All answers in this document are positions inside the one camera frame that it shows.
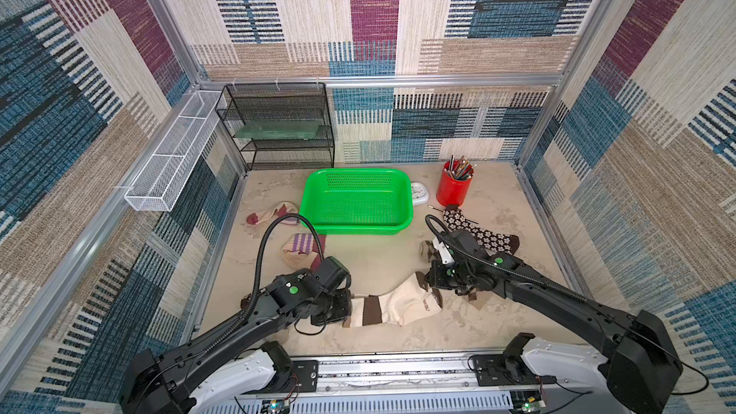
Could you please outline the cream brown striped sock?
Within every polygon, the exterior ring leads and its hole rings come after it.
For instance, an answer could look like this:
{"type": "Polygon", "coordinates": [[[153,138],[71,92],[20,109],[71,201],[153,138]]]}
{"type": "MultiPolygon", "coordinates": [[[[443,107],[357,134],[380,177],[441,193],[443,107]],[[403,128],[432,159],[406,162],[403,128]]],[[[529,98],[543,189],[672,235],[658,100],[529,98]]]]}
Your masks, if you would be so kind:
{"type": "Polygon", "coordinates": [[[354,296],[351,315],[343,328],[363,328],[381,324],[404,327],[418,320],[440,314],[443,297],[431,287],[422,272],[415,272],[396,289],[382,295],[354,296]]]}

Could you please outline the brown argyle sock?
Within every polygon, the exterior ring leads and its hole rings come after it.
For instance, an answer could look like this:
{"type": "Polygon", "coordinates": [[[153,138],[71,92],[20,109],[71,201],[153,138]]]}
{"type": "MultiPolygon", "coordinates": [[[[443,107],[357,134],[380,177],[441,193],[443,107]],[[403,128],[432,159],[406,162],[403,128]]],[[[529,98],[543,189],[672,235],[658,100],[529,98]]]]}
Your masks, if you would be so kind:
{"type": "MultiPolygon", "coordinates": [[[[467,261],[461,261],[459,263],[454,263],[454,264],[444,264],[442,257],[441,257],[440,250],[436,248],[431,241],[422,241],[420,243],[420,257],[429,263],[429,269],[433,262],[441,262],[443,265],[450,265],[450,266],[455,265],[455,264],[467,264],[470,268],[473,268],[476,272],[478,273],[481,272],[479,268],[475,268],[474,266],[471,265],[470,262],[467,262],[467,261]]],[[[433,289],[433,287],[430,287],[429,284],[425,280],[426,274],[427,273],[419,275],[419,280],[422,284],[429,287],[436,294],[439,294],[439,291],[445,291],[445,289],[433,289]]],[[[465,297],[467,297],[469,301],[475,301],[477,299],[477,293],[478,291],[470,296],[465,296],[465,297]]]]}

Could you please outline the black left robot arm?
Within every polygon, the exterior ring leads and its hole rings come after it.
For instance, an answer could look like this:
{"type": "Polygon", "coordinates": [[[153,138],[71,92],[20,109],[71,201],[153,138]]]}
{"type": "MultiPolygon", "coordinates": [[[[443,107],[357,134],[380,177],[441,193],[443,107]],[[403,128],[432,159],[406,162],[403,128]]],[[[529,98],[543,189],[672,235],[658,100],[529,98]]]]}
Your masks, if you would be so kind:
{"type": "Polygon", "coordinates": [[[350,314],[350,273],[328,257],[317,270],[277,276],[248,306],[207,333],[160,356],[136,355],[119,404],[126,413],[203,413],[240,394],[275,390],[291,376],[291,358],[271,335],[312,318],[323,326],[350,314]]]}

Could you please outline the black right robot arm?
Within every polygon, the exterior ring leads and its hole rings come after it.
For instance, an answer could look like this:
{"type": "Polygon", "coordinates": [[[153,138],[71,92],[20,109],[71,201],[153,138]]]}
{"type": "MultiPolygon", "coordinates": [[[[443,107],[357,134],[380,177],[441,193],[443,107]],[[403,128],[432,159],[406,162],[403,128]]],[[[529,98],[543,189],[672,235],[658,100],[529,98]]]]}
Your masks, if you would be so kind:
{"type": "Polygon", "coordinates": [[[452,260],[432,262],[425,276],[431,287],[459,296],[487,291],[545,315],[605,358],[594,371],[618,402],[636,413],[663,412],[683,365],[659,317],[647,310],[632,315],[588,299],[513,255],[489,254],[468,231],[441,229],[434,235],[452,260]]]}

